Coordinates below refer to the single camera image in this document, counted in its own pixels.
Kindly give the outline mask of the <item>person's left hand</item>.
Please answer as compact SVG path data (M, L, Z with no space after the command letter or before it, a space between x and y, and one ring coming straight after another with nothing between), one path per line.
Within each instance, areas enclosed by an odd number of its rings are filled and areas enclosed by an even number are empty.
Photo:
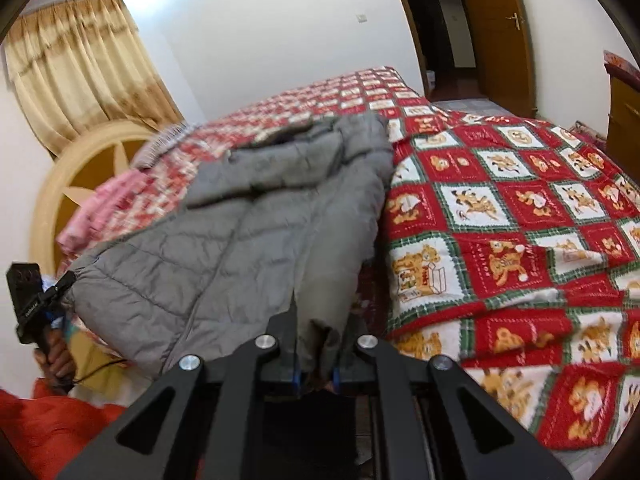
M47 351L35 348L34 357L42 371L44 383L55 394L65 396L73 388L77 366L68 350L62 330L44 332Z

